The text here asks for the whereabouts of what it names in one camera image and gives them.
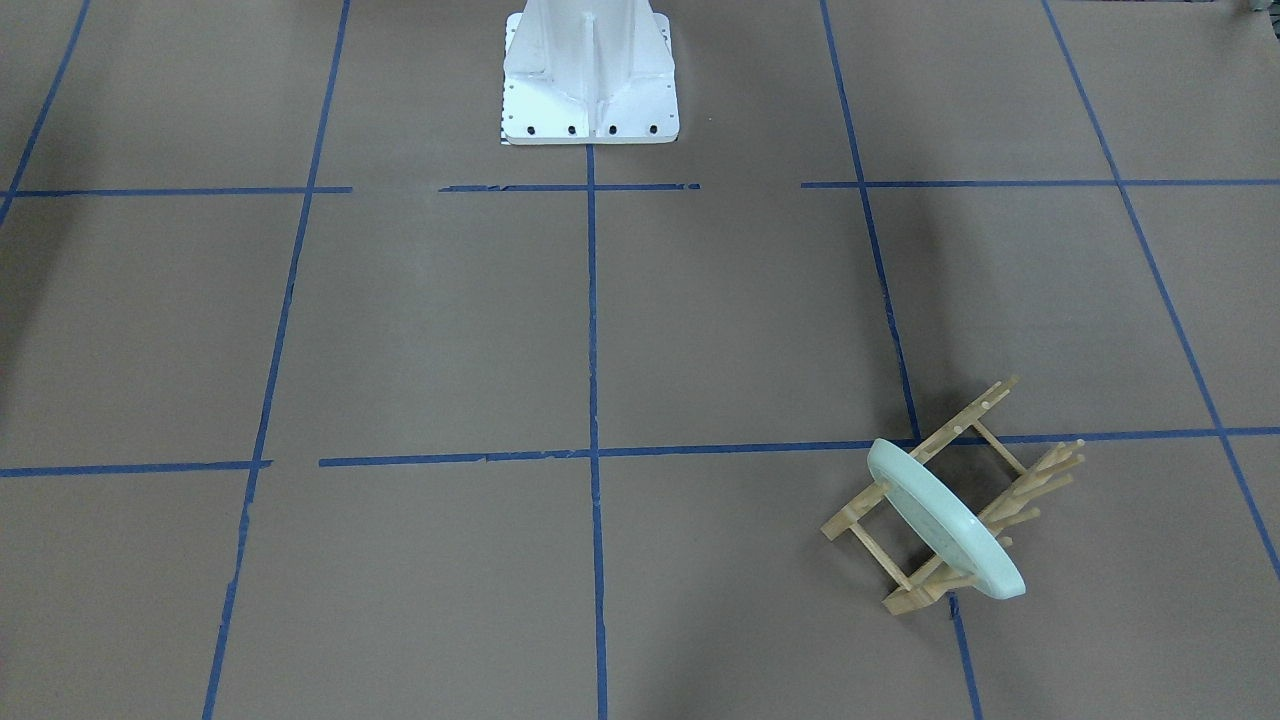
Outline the light green plate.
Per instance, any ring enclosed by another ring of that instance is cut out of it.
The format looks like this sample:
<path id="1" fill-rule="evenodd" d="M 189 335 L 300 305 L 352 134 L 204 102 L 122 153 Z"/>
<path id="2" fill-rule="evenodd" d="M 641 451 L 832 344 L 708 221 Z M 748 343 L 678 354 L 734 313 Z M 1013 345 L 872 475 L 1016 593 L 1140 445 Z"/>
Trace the light green plate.
<path id="1" fill-rule="evenodd" d="M 876 439 L 867 457 L 884 498 L 934 555 L 993 600 L 1027 592 L 1009 552 L 978 516 L 925 465 L 887 439 Z"/>

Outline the wooden dish rack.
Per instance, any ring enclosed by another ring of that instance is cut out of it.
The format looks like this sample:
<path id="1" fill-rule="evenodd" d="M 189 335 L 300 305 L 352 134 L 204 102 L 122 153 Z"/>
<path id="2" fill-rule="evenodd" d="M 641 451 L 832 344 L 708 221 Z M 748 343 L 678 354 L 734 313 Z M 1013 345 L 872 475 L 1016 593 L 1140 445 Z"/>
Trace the wooden dish rack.
<path id="1" fill-rule="evenodd" d="M 973 588 L 989 600 L 1025 594 L 1027 583 L 1009 553 L 1011 527 L 1039 518 L 1034 501 L 1073 483 L 1070 471 L 1084 462 L 1082 438 L 1059 442 L 1033 464 L 1020 462 L 984 424 L 984 416 L 1016 386 L 1016 378 L 993 383 L 914 448 L 878 438 L 870 443 L 870 484 L 820 525 L 828 541 L 852 536 L 895 583 L 882 605 L 901 616 L 929 607 L 946 594 Z M 982 510 L 970 509 L 928 466 L 928 461 L 977 433 L 1014 470 L 1011 484 Z M 904 570 L 867 530 L 861 520 L 888 503 L 931 550 L 916 569 Z"/>

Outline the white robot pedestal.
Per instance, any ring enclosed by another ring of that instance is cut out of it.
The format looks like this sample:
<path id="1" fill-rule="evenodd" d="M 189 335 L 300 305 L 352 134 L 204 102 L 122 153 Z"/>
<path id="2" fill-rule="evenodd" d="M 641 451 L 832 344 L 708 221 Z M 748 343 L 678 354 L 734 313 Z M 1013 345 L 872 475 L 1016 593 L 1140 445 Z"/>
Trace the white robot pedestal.
<path id="1" fill-rule="evenodd" d="M 649 1 L 527 1 L 506 18 L 504 143 L 672 143 L 680 131 L 672 28 Z"/>

